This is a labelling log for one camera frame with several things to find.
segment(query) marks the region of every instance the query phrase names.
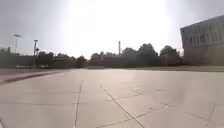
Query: stone tile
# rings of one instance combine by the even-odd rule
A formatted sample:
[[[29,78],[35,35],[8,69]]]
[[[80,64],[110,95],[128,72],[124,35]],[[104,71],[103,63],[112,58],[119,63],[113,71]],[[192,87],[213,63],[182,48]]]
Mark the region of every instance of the stone tile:
[[[95,103],[109,100],[112,101],[112,98],[101,90],[100,92],[82,92],[79,103]]]
[[[182,97],[170,105],[184,112],[190,113],[193,116],[209,120],[214,103],[203,99]]]
[[[152,92],[158,91],[157,88],[152,86],[147,86],[147,85],[140,85],[140,86],[133,87],[133,90],[140,94],[150,94]]]
[[[0,104],[0,118],[7,128],[73,128],[75,113],[76,105]]]
[[[224,126],[211,122],[211,123],[208,124],[207,128],[224,128]]]
[[[142,95],[124,98],[121,100],[117,100],[117,102],[133,117],[146,114],[164,105],[155,101],[151,97],[146,98]]]
[[[1,103],[71,105],[78,102],[78,93],[0,93]]]
[[[138,124],[135,120],[124,121],[121,123],[116,123],[106,127],[99,128],[142,128],[140,124]]]
[[[211,120],[217,124],[224,125],[224,105],[215,104]]]
[[[139,95],[130,88],[106,88],[106,90],[114,99],[121,99]]]
[[[79,104],[76,128],[95,128],[128,119],[130,117],[114,101]]]
[[[145,128],[205,128],[207,125],[205,120],[195,118],[168,106],[141,116],[137,120]]]

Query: pavement crack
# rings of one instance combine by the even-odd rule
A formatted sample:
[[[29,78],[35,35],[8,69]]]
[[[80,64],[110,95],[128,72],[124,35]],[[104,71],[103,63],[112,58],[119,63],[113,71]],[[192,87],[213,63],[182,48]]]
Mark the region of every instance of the pavement crack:
[[[160,110],[160,109],[164,108],[165,106],[167,106],[167,105],[166,105],[166,104],[164,104],[164,105],[162,105],[161,107],[156,108],[156,109],[154,109],[154,110],[153,110],[153,111],[151,111],[151,112],[147,112],[147,113],[141,114],[141,115],[139,115],[139,116],[136,116],[135,118],[139,118],[139,117],[142,117],[142,116],[148,115],[148,114],[150,114],[150,113],[153,113],[153,112],[155,112],[155,111],[158,111],[158,110]]]
[[[131,119],[135,120],[142,128],[145,128],[141,123],[139,123],[127,110],[125,110],[112,96],[111,94],[102,86],[100,85],[100,87],[107,93],[107,95],[110,96],[110,98],[124,111],[126,112],[130,117]]]
[[[102,125],[102,126],[98,126],[98,127],[96,127],[96,128],[104,128],[104,127],[107,127],[107,126],[116,125],[116,124],[123,123],[123,122],[127,122],[127,121],[130,121],[130,120],[132,120],[132,119],[128,119],[128,120],[119,121],[119,122],[116,122],[116,123],[111,123],[111,124]]]
[[[81,92],[82,92],[82,85],[83,85],[83,80],[81,81],[81,84],[80,84],[80,87],[79,87],[79,96],[78,96],[78,101],[77,101],[77,106],[76,106],[76,114],[75,114],[75,127],[77,126],[79,101],[80,101],[80,96],[81,96]]]
[[[215,111],[215,103],[213,104],[213,106],[212,106],[212,111],[211,111],[211,113],[210,113],[210,115],[209,115],[209,117],[208,117],[208,121],[209,121],[209,122],[211,122],[212,115],[213,115],[214,111]]]

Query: light pole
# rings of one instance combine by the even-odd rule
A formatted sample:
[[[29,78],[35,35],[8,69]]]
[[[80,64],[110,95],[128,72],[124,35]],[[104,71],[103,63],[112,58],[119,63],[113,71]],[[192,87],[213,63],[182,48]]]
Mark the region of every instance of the light pole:
[[[37,51],[37,42],[38,40],[34,40],[34,51],[33,51],[33,56],[34,56],[34,69],[36,69],[36,51]]]
[[[15,35],[13,35],[14,37],[16,37],[16,44],[15,44],[15,53],[17,52],[16,50],[17,50],[17,43],[18,43],[18,39],[20,38],[20,37],[22,37],[21,35],[18,35],[18,34],[15,34]]]

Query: white building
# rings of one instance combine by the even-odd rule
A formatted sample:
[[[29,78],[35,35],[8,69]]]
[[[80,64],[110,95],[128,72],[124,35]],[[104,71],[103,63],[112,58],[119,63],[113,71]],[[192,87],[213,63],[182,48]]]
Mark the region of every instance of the white building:
[[[224,64],[224,16],[183,27],[181,36],[184,57],[190,64]]]

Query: tree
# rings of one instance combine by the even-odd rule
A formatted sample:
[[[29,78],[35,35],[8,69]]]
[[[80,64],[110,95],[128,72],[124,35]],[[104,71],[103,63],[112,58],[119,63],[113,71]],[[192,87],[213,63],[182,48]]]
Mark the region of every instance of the tree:
[[[143,44],[138,50],[139,66],[159,66],[160,58],[151,44]]]
[[[89,64],[91,66],[102,66],[102,54],[94,53],[92,54]]]
[[[160,57],[163,65],[166,66],[177,66],[182,63],[182,59],[180,58],[177,50],[168,45],[160,51]]]
[[[125,48],[121,54],[124,67],[137,66],[137,51],[132,48]]]
[[[86,59],[84,56],[80,56],[76,60],[76,68],[84,68],[86,66]]]

